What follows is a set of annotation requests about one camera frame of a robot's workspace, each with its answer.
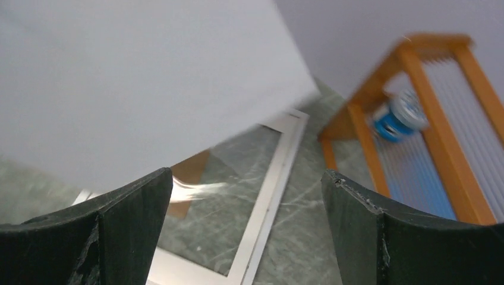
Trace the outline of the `white picture frame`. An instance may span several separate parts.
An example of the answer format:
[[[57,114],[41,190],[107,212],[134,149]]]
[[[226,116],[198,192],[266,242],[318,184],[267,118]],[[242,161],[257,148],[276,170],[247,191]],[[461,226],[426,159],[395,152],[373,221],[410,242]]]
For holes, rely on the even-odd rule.
[[[210,148],[199,184],[174,180],[191,206],[166,215],[148,284],[253,282],[307,121],[290,110]]]

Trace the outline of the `brown backing board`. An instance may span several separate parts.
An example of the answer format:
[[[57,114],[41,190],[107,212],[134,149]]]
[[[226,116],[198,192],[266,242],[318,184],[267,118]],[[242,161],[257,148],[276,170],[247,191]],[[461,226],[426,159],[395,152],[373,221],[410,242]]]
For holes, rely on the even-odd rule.
[[[174,180],[177,179],[177,181],[180,181],[184,184],[199,184],[209,156],[210,150],[207,149],[172,166],[171,170],[174,176]],[[174,183],[174,189],[172,190],[167,215],[179,219],[184,219],[190,209],[190,206],[190,199],[186,197],[176,197],[176,189]]]

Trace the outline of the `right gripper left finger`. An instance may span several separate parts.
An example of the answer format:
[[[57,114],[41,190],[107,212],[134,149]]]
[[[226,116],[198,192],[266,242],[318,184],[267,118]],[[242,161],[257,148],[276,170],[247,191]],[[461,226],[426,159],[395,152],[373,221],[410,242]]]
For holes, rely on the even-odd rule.
[[[173,187],[160,168],[119,189],[1,226],[2,284],[145,284]]]

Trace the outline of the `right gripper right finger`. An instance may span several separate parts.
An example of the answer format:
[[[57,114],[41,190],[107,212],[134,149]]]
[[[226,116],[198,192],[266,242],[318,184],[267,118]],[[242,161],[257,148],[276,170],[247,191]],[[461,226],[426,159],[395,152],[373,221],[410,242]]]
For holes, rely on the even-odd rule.
[[[332,169],[321,183],[344,284],[503,283],[503,224],[434,216]]]

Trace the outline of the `clear acrylic sheet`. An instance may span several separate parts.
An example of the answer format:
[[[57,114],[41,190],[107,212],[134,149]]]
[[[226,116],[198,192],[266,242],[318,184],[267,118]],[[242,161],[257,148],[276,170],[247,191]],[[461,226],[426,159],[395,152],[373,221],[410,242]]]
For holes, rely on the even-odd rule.
[[[307,101],[273,1],[2,1],[1,154],[110,191]]]

